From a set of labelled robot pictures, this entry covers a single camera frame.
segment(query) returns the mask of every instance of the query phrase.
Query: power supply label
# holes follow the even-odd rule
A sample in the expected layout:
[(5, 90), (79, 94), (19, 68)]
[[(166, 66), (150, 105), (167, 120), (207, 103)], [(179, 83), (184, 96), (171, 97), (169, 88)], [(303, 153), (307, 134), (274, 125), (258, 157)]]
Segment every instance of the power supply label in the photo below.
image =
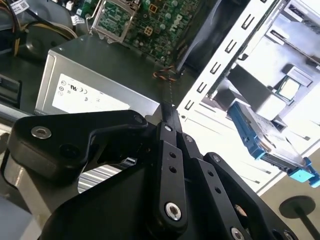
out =
[(128, 110), (130, 106), (103, 92), (60, 74), (52, 106), (70, 114)]

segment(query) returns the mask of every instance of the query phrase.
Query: motherboard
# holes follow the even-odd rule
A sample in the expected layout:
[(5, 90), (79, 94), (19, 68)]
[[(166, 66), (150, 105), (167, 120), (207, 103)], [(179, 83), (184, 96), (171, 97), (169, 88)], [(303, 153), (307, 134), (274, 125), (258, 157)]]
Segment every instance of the motherboard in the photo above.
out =
[[(69, 0), (64, 5), (85, 18), (98, 2)], [(169, 67), (187, 49), (184, 33), (199, 5), (200, 0), (103, 0), (92, 29), (109, 43), (119, 42)]]
[(199, 0), (142, 0), (124, 44), (172, 65), (198, 5)]

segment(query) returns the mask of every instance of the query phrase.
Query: bolt head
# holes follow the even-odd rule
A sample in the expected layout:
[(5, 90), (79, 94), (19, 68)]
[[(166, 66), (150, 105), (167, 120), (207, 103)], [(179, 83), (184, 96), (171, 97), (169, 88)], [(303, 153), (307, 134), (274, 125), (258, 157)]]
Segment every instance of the bolt head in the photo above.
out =
[(31, 129), (31, 134), (37, 139), (48, 139), (52, 135), (50, 129), (45, 126), (35, 126)]
[(181, 219), (181, 210), (173, 202), (168, 202), (164, 207), (165, 213), (169, 218), (174, 221), (179, 221)]
[(235, 227), (231, 228), (231, 235), (234, 240), (245, 240), (245, 237), (242, 233)]
[(165, 125), (164, 128), (165, 128), (166, 130), (168, 130), (169, 132), (172, 131), (171, 127), (169, 127), (168, 125)]
[(212, 157), (217, 163), (220, 163), (220, 158), (218, 156), (212, 155)]
[(141, 119), (141, 117), (138, 116), (138, 115), (135, 115), (135, 116), (134, 116), (134, 120), (136, 120), (138, 123), (142, 123), (142, 122), (143, 122), (143, 120)]
[(288, 240), (294, 240), (294, 238), (287, 231), (284, 231), (283, 234)]
[(185, 138), (186, 138), (187, 141), (190, 142), (190, 143), (192, 143), (192, 142), (194, 141), (194, 140), (192, 139), (192, 137), (190, 137), (190, 136), (188, 136), (188, 135), (187, 135)]

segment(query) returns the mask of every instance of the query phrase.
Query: capacitor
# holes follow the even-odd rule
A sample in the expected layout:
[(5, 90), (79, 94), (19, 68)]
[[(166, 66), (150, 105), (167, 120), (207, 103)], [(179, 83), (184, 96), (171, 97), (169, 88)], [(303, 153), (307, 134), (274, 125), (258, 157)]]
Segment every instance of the capacitor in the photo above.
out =
[(176, 6), (178, 6), (178, 1), (177, 0), (173, 0), (171, 4), (172, 4), (172, 6), (176, 7)]

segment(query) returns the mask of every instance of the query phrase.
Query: blue plastic tab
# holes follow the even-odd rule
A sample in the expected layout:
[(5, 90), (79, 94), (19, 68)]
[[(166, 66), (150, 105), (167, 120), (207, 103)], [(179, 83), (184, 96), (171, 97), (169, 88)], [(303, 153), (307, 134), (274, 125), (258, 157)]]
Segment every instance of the blue plastic tab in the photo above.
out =
[(301, 183), (309, 180), (309, 185), (313, 188), (320, 186), (320, 176), (319, 173), (312, 167), (312, 163), (308, 157), (303, 158), (306, 163), (306, 169), (297, 168), (296, 170), (288, 173), (290, 178), (297, 180)]
[(310, 178), (314, 177), (312, 173), (302, 168), (297, 168), (296, 170), (288, 173), (288, 176), (300, 183), (304, 183), (305, 181), (308, 181)]
[(307, 163), (307, 169), (310, 171), (310, 173), (313, 174), (313, 177), (309, 179), (309, 185), (313, 188), (320, 186), (320, 176), (319, 173), (312, 167), (312, 163), (308, 157), (303, 158), (305, 162)]
[[(235, 102), (228, 109), (228, 115), (231, 117), (241, 137), (241, 140), (244, 146), (248, 149), (250, 155), (254, 157), (255, 160), (259, 160), (261, 159), (261, 157), (265, 156), (266, 152), (259, 145), (258, 136), (256, 132), (252, 129), (250, 123), (248, 123), (247, 118), (242, 113), (239, 104), (240, 103)], [(283, 171), (288, 171), (287, 167), (283, 167), (279, 162), (275, 162), (271, 158), (270, 159), (262, 158), (262, 159), (264, 161), (267, 161), (277, 166), (279, 169), (282, 169)], [(310, 159), (305, 157), (304, 161), (306, 163), (306, 166), (304, 168), (299, 168), (299, 167), (295, 168), (295, 166), (292, 166), (291, 169), (294, 169), (294, 170), (289, 170), (287, 174), (289, 175), (289, 177), (301, 183), (304, 183), (309, 180), (309, 184), (313, 188), (320, 186), (320, 176), (316, 172), (316, 170), (311, 166)]]
[(235, 102), (228, 110), (228, 115), (231, 117), (244, 146), (248, 149), (249, 154), (255, 160), (259, 160), (266, 152), (257, 143), (257, 134), (246, 122), (239, 103)]

